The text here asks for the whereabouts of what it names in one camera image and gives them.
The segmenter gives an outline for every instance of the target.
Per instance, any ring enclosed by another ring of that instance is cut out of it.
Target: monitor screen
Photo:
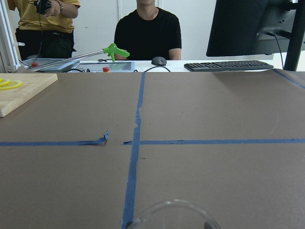
[[[293,34],[303,36],[302,47],[305,20],[293,32],[296,9],[304,14],[304,0],[217,0],[206,55],[287,52]]]

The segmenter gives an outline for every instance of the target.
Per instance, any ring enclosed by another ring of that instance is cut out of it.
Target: blue tape
[[[280,143],[305,143],[305,138],[283,139],[237,139],[237,140],[164,140],[164,141],[140,141],[139,145],[225,145],[225,144],[280,144]],[[132,141],[123,145],[132,145]]]
[[[141,115],[140,108],[143,104],[143,95],[144,95],[144,82],[145,82],[145,73],[142,73],[138,105],[135,117],[136,127],[133,133],[133,140],[130,141],[132,144],[132,153],[129,163],[129,172],[127,180],[127,188],[125,195],[125,204],[122,218],[122,229],[126,229],[127,225],[133,221],[134,213],[134,202],[135,202],[135,192],[137,185],[137,164],[139,158],[139,147],[140,147],[140,131],[141,131]]]
[[[301,84],[299,84],[299,83],[293,81],[292,79],[290,79],[289,77],[285,76],[283,73],[279,72],[278,70],[276,70],[276,69],[272,69],[272,70],[273,70],[274,72],[276,72],[277,74],[279,74],[280,76],[284,77],[286,80],[288,80],[288,81],[292,82],[293,84],[295,84],[295,85],[297,85],[297,86],[299,86],[299,87],[305,89],[305,86],[303,86],[303,85],[301,85]]]
[[[109,132],[95,141],[75,141],[75,142],[0,142],[0,146],[90,146],[107,142]]]

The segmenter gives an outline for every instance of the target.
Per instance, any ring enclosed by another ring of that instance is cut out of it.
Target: computer monitor
[[[304,18],[305,0],[217,0],[206,55],[273,54],[281,49],[287,52],[284,69],[295,71],[305,48]]]

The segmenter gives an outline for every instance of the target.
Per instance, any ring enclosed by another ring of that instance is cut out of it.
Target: black pants
[[[20,30],[17,28],[16,39],[17,42],[25,43],[25,46],[19,46],[22,60],[36,54],[40,54],[41,58],[70,58],[74,47],[73,32]]]

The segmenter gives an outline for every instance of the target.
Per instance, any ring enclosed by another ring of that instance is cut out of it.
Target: yellow lemon slice
[[[22,85],[22,81],[14,80],[14,81],[10,81],[8,84],[6,84],[4,86],[0,86],[0,90],[13,89],[16,87],[20,87],[21,85]]]
[[[10,80],[0,80],[0,87],[10,83]]]

